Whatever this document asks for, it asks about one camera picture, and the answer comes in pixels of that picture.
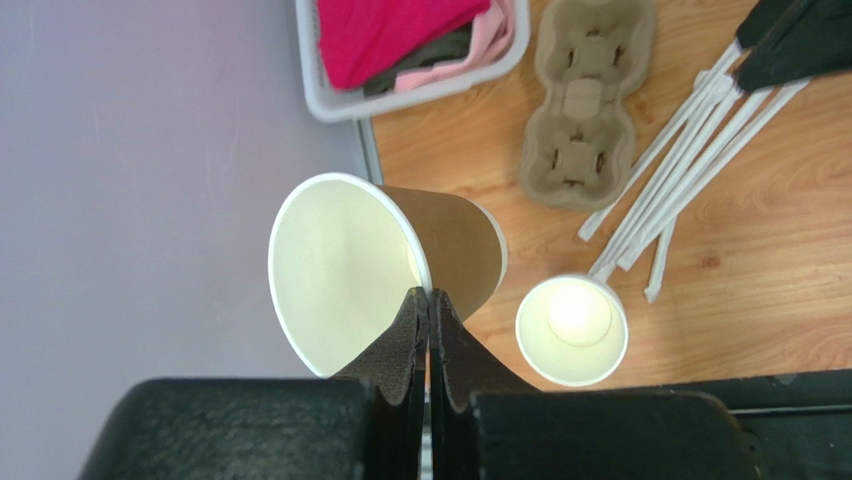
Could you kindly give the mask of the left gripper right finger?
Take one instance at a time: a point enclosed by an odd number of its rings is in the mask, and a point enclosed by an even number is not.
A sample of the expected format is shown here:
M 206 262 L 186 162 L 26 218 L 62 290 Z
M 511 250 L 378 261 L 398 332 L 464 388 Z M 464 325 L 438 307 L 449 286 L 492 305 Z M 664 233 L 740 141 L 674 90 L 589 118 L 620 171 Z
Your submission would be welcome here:
M 478 417 L 480 395 L 538 394 L 539 389 L 497 359 L 463 325 L 449 294 L 429 301 L 430 420 L 435 479 L 513 479 L 494 455 L 498 436 Z

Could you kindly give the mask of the stack of paper cups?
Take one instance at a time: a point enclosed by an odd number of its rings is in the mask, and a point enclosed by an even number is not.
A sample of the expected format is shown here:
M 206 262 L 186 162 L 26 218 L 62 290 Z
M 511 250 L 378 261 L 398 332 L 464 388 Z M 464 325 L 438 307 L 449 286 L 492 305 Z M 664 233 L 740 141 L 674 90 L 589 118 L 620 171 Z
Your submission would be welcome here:
M 267 266 L 282 330 L 328 378 L 390 327 L 412 288 L 447 292 L 469 318 L 502 283 L 508 257 L 498 221 L 474 201 L 324 173 L 283 202 Z

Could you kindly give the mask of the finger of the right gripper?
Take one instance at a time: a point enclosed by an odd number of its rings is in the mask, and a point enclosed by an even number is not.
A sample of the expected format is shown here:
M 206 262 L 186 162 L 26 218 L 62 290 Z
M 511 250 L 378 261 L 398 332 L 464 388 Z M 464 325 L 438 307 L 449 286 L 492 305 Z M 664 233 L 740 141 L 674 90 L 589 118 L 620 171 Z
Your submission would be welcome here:
M 767 35 L 788 30 L 797 19 L 799 2 L 795 0 L 760 0 L 736 30 L 741 50 L 758 45 Z
M 851 69 L 851 2 L 799 0 L 797 19 L 780 34 L 746 50 L 735 70 L 746 92 Z

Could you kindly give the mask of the single brown paper cup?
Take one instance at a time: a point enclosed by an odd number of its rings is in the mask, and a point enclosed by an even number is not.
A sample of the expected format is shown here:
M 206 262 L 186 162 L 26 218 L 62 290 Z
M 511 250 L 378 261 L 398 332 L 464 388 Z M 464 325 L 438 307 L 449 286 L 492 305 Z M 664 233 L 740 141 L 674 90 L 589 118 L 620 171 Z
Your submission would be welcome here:
M 629 329 L 624 306 L 606 284 L 564 274 L 536 285 L 518 307 L 515 335 L 539 375 L 567 387 L 609 377 L 625 357 Z

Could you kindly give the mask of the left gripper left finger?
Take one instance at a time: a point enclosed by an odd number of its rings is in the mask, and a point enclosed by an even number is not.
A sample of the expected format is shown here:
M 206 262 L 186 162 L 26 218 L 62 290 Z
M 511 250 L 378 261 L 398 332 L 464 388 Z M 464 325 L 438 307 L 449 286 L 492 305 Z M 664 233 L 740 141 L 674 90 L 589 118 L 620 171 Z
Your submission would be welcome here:
M 409 289 L 391 325 L 333 375 L 369 390 L 364 479 L 417 479 L 425 411 L 429 299 Z

